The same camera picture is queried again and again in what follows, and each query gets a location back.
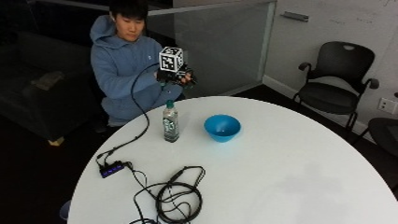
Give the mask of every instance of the white round table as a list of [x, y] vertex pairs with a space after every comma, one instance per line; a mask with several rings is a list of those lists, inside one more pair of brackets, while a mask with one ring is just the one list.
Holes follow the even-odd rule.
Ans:
[[[179, 141], [163, 139], [160, 107], [148, 113], [147, 134], [108, 161], [131, 161], [147, 174], [148, 185], [168, 181], [184, 166], [203, 166], [203, 208], [192, 223], [398, 223], [398, 202], [382, 177], [316, 121], [279, 105], [236, 97], [189, 99], [176, 102], [176, 108]], [[213, 141], [203, 128], [215, 114], [241, 122], [241, 132], [227, 143]], [[102, 178], [95, 159], [133, 139], [145, 123], [144, 116], [132, 120], [90, 161], [75, 189], [70, 224], [120, 224], [140, 218], [133, 197], [143, 188], [132, 172], [124, 168]], [[144, 217], [156, 219], [155, 200], [143, 193], [139, 202]]]

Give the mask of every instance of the white cube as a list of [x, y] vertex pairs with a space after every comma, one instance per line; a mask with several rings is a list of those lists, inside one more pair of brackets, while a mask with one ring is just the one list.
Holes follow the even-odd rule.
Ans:
[[177, 72], [184, 64], [183, 49], [165, 47], [160, 53], [161, 70]]

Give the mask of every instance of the black hair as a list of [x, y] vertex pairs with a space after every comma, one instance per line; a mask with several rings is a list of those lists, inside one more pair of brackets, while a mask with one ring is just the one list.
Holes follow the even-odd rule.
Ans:
[[116, 18], [121, 14], [127, 18], [147, 20], [148, 1], [147, 0], [111, 0], [110, 11]]

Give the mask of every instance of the power strip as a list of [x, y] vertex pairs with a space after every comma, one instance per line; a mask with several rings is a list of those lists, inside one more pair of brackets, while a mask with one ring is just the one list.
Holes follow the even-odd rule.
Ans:
[[114, 175], [115, 173], [117, 173], [119, 171], [121, 171], [123, 169], [124, 169], [124, 163], [121, 161], [115, 161], [114, 164], [107, 165], [100, 170], [100, 174], [102, 174], [103, 178], [107, 178], [111, 175]]

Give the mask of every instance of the dark chair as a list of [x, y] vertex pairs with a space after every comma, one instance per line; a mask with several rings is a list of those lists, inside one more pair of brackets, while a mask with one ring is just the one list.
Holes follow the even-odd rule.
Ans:
[[[370, 78], [362, 82], [374, 60], [374, 53], [370, 49], [346, 42], [325, 43], [318, 52], [317, 65], [303, 63], [300, 70], [309, 68], [307, 83], [295, 99], [299, 96], [299, 106], [305, 103], [311, 107], [337, 115], [350, 115], [346, 129], [350, 133], [358, 114], [357, 106], [361, 96], [370, 85], [372, 89], [378, 88], [378, 80]], [[337, 86], [318, 82], [321, 77], [338, 77], [346, 81], [354, 91], [348, 91]]]
[[[376, 144], [388, 153], [398, 157], [398, 119], [372, 119], [368, 129], [360, 134], [352, 145], [354, 145], [362, 139], [366, 133], [370, 133]], [[398, 184], [392, 187], [393, 192], [396, 192], [397, 190]]]

